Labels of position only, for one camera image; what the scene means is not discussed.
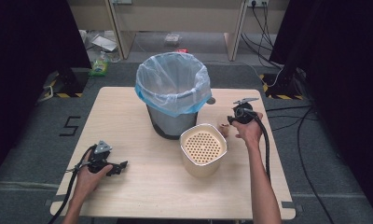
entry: gray floor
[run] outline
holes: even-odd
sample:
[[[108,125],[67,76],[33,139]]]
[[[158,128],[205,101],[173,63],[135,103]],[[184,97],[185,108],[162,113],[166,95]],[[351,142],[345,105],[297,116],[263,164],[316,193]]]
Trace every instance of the gray floor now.
[[[221,34],[173,33],[181,36],[177,47],[166,45],[166,34],[168,33],[139,33],[129,59],[114,63],[114,71],[133,71],[149,56],[175,49],[188,49],[189,53],[207,64],[209,73],[213,76],[213,88],[251,88],[263,93],[257,75],[270,69],[263,67],[242,41],[236,61],[229,62],[225,40]],[[255,42],[260,41],[259,35],[249,36]],[[89,50],[92,61],[100,56],[99,51],[97,48]],[[9,152],[0,168],[0,223],[46,223],[50,220],[51,199],[56,194],[63,170],[68,165],[97,92],[102,85],[116,86],[116,82],[132,86],[133,74],[122,75],[111,73],[107,77],[90,79],[84,90],[84,101],[78,98],[53,98],[36,107],[19,143]],[[299,135],[299,122],[284,127],[296,122],[308,108],[272,110],[311,105],[311,96],[304,94],[302,101],[262,97],[297,208],[297,216],[285,223],[329,223],[303,172],[301,158],[312,185],[335,223],[373,223],[373,210],[348,166],[338,156],[317,110],[313,109],[307,116],[308,119],[304,120]],[[69,122],[69,125],[78,127],[76,133],[60,138],[60,133],[72,132],[63,128],[70,116],[79,117],[70,119]],[[298,136],[300,154],[297,147]],[[80,220],[80,223],[89,222],[91,219],[88,217]],[[94,223],[116,222],[115,218],[94,219]]]

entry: black curtain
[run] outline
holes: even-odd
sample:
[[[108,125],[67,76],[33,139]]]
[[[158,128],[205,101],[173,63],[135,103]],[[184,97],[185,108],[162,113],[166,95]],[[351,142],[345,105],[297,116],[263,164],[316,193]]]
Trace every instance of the black curtain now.
[[[286,63],[317,1],[291,0],[271,59]],[[342,158],[373,207],[373,1],[322,1],[297,66]]]
[[[47,76],[70,67],[90,61],[66,0],[0,0],[0,165]]]

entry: trash can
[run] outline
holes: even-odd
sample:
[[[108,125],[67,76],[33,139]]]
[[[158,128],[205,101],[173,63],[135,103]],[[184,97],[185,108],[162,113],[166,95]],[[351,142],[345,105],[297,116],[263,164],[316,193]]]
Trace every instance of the trash can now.
[[[206,66],[187,53],[150,57],[139,65],[135,91],[145,102],[155,131],[167,139],[196,125],[198,112],[212,97]]]

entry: person's left hand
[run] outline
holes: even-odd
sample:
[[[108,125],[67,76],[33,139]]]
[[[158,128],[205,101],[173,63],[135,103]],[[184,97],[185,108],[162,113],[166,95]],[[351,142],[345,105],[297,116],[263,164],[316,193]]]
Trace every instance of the person's left hand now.
[[[87,161],[89,159],[90,153],[91,151],[87,153],[84,161]],[[109,164],[106,165],[101,171],[94,174],[89,171],[87,165],[83,166],[79,170],[77,175],[76,188],[74,189],[73,199],[83,202],[88,195],[96,190],[100,180],[105,176],[105,174],[111,171],[112,168],[113,165]]]

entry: perforated basket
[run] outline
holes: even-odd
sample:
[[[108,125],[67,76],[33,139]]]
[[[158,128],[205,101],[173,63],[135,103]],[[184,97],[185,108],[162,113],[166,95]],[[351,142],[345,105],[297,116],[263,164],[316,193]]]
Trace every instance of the perforated basket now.
[[[180,145],[186,170],[197,177],[213,174],[228,151],[227,141],[211,124],[200,124],[183,132]]]

